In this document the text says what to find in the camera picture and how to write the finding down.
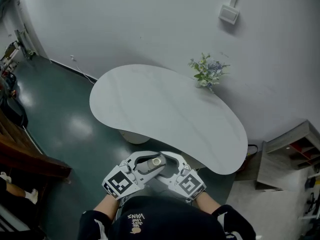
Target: white table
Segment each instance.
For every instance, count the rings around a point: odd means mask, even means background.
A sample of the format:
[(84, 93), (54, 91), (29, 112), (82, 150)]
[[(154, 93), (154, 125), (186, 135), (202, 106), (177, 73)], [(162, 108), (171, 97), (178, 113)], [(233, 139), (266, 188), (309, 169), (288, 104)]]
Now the white table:
[(106, 126), (166, 143), (217, 174), (234, 173), (247, 154), (245, 129), (231, 109), (169, 69), (114, 68), (95, 83), (90, 108)]

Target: sleeve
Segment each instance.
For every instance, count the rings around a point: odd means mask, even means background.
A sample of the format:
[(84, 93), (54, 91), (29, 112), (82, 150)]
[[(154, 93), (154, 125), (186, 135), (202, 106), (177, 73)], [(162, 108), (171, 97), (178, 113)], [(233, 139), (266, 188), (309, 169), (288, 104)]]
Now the sleeve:
[(85, 211), (80, 218), (78, 240), (105, 240), (112, 221), (96, 210)]
[(222, 205), (212, 215), (221, 224), (228, 240), (256, 239), (256, 232), (251, 224), (230, 205)]

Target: forearm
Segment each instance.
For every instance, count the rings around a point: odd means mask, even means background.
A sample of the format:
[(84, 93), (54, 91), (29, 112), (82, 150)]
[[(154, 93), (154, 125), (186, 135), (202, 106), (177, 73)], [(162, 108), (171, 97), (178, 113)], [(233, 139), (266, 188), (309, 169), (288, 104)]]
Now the forearm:
[(216, 209), (218, 209), (221, 205), (218, 204), (215, 200), (213, 200), (210, 195), (206, 192), (202, 192), (196, 199), (195, 199), (199, 209), (204, 211), (208, 214), (212, 214)]
[(119, 201), (107, 194), (105, 198), (94, 208), (94, 211), (104, 213), (111, 221), (114, 220), (117, 210), (119, 208)]

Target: black baseboard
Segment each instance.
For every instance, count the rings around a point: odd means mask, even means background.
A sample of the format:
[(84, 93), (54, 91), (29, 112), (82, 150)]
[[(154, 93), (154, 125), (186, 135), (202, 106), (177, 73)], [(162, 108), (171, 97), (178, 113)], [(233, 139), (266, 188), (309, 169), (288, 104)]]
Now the black baseboard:
[[(73, 73), (75, 73), (75, 74), (77, 74), (77, 75), (79, 75), (79, 76), (81, 76), (81, 77), (83, 77), (83, 78), (86, 78), (85, 76), (84, 76), (84, 74), (82, 74), (81, 72), (79, 72), (79, 71), (77, 71), (77, 70), (74, 70), (73, 68), (71, 68), (71, 67), (68, 67), (68, 66), (66, 66), (66, 65), (62, 65), (62, 64), (60, 64), (59, 62), (56, 62), (56, 61), (54, 61), (54, 60), (51, 60), (50, 59), (50, 61), (53, 63), (53, 64), (56, 64), (56, 65), (58, 65), (58, 66), (60, 66), (60, 67), (62, 67), (62, 68), (64, 68), (64, 69), (66, 69), (66, 70), (69, 70), (69, 71), (71, 71), (71, 72), (73, 72)], [(93, 83), (96, 83), (97, 82), (97, 79), (94, 79), (94, 78), (92, 78), (91, 76), (88, 76), (88, 75), (86, 75)]]

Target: person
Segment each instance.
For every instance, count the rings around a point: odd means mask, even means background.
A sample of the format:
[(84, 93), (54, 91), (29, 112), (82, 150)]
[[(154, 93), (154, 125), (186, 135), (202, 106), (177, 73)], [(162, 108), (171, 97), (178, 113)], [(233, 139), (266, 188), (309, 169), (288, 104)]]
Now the person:
[(113, 223), (119, 201), (107, 194), (94, 208), (82, 214), (78, 240), (254, 240), (250, 223), (230, 205), (220, 205), (205, 191), (197, 207), (172, 197), (134, 196)]
[(29, 193), (17, 185), (12, 184), (11, 181), (11, 177), (2, 171), (0, 174), (0, 192), (7, 191), (16, 197), (26, 198), (34, 205), (38, 202), (38, 191), (35, 188)]

